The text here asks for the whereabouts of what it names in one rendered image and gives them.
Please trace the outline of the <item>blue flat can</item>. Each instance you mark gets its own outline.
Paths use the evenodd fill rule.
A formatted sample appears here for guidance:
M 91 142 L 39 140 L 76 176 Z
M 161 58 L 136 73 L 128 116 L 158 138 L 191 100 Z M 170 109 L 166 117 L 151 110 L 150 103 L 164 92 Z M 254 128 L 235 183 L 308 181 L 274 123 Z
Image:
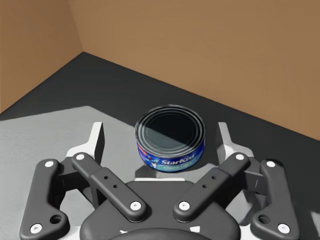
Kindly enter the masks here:
M 136 122 L 134 131 L 140 158 L 159 172 L 184 171 L 205 151 L 205 123 L 198 113 L 182 105 L 148 110 Z

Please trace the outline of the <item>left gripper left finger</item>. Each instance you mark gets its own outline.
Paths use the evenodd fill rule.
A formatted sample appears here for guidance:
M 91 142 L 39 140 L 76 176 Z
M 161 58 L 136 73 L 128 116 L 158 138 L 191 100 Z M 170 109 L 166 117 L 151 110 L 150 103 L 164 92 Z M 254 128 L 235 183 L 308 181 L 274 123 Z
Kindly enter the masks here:
M 105 147 L 102 122 L 95 122 L 86 143 L 67 151 L 62 162 L 44 159 L 35 166 L 20 226 L 22 240 L 58 240 L 70 231 L 60 206 L 66 192 L 79 190 L 95 209 L 109 201 L 128 221 L 142 222 L 148 205 L 110 169 L 101 166 Z

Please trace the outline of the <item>tall board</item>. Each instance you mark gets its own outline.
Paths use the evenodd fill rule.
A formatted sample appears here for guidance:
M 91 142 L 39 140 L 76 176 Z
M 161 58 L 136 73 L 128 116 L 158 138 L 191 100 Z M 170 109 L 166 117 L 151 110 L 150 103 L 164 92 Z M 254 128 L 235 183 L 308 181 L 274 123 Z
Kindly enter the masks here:
M 320 140 L 320 0 L 0 0 L 0 113 L 81 52 Z

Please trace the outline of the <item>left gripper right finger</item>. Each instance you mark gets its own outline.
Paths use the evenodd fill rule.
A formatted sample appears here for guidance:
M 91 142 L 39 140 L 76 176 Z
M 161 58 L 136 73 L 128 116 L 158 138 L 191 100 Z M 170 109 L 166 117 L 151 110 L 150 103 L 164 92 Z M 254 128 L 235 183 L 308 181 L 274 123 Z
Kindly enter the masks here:
M 241 240 L 243 232 L 257 240 L 298 240 L 300 227 L 284 165 L 278 160 L 258 162 L 253 152 L 232 142 L 225 122 L 218 123 L 220 164 L 209 170 L 173 206 L 173 216 L 190 223 L 205 215 L 208 230 L 198 234 L 209 240 Z M 265 196 L 262 209 L 250 224 L 240 226 L 220 205 L 241 190 Z

